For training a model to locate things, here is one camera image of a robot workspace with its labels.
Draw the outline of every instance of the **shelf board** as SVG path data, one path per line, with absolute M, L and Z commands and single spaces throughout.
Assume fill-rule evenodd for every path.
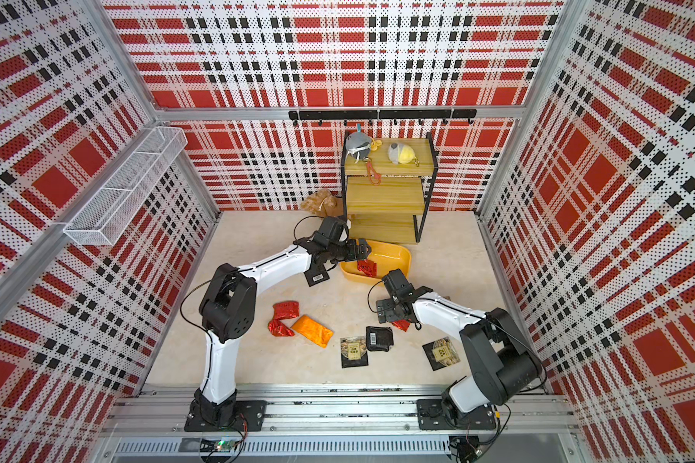
M 425 199 L 419 177 L 382 177 L 380 185 L 368 177 L 347 178 L 348 214 L 388 213 L 422 215 Z
M 430 141 L 427 139 L 379 139 L 381 146 L 376 151 L 371 151 L 368 158 L 373 163 L 373 169 L 383 176 L 419 177 L 431 176 L 435 165 L 430 151 Z M 392 143 L 408 144 L 414 150 L 419 160 L 419 166 L 414 162 L 409 164 L 395 164 L 389 160 L 389 146 Z M 345 175 L 368 176 L 365 162 L 355 162 L 350 156 L 345 159 Z
M 412 217 L 405 214 L 361 214 L 351 219 L 350 237 L 415 245 Z

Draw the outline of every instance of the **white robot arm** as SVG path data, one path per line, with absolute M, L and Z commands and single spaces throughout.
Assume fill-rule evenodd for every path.
M 390 299 L 376 305 L 379 322 L 428 324 L 463 344 L 471 376 L 452 384 L 443 394 L 447 421 L 463 422 L 464 416 L 484 404 L 504 404 L 544 372 L 538 356 L 522 340 L 522 333 L 505 310 L 472 310 L 428 287 L 415 289 L 401 270 L 392 270 L 382 281 Z M 495 352 L 491 342 L 501 342 L 502 349 Z
M 296 240 L 281 253 L 241 268 L 223 264 L 216 269 L 198 309 L 207 331 L 207 373 L 195 392 L 187 431 L 231 427 L 239 414 L 236 358 L 239 341 L 254 320 L 258 294 L 297 273 L 304 273 L 309 286 L 314 286 L 329 279 L 326 262 L 368 258 L 370 246 L 364 239 L 347 239 L 347 230 L 344 219 L 327 217 L 312 237 Z M 505 403 L 542 371 L 538 358 L 520 341 L 522 334 L 504 310 L 471 310 L 430 288 L 415 290 L 400 270 L 392 270 L 383 282 L 391 297 L 378 303 L 380 322 L 429 324 L 463 343 L 472 376 L 452 384 L 443 394 L 447 421 L 462 422 L 479 406 Z M 505 347 L 495 353 L 490 341 L 502 342 Z M 249 430 L 258 431 L 259 424 L 250 422 Z
M 187 431 L 233 426 L 239 341 L 252 326 L 257 295 L 297 273 L 314 286 L 330 278 L 325 263 L 368 258 L 371 247 L 364 239 L 348 239 L 348 227 L 343 218 L 326 217 L 313 236 L 297 239 L 281 253 L 243 267 L 223 264 L 216 269 L 198 306 L 206 331 L 206 374 L 195 392 Z M 249 429 L 257 431 L 258 423 L 250 421 Z

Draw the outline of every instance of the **orange snack packet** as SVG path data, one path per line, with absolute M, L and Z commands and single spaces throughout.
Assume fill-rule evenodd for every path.
M 302 318 L 298 319 L 291 329 L 304 335 L 306 339 L 323 349 L 327 347 L 327 343 L 334 334 L 332 330 L 321 326 L 316 321 L 310 319 L 308 315 L 302 315 Z

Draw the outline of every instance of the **yellow plastic basin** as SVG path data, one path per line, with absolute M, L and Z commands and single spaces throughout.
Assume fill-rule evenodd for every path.
M 397 268 L 405 275 L 409 275 L 409 266 L 412 263 L 412 255 L 404 246 L 392 245 L 366 240 L 371 246 L 371 254 L 368 260 L 376 263 L 376 278 L 366 276 L 358 270 L 358 262 L 340 262 L 340 270 L 345 278 L 351 282 L 376 284 L 392 270 Z

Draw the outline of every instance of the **wire basket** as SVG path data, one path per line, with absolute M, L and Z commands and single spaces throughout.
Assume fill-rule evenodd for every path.
M 79 245 L 113 246 L 186 144 L 183 129 L 155 127 L 64 227 Z

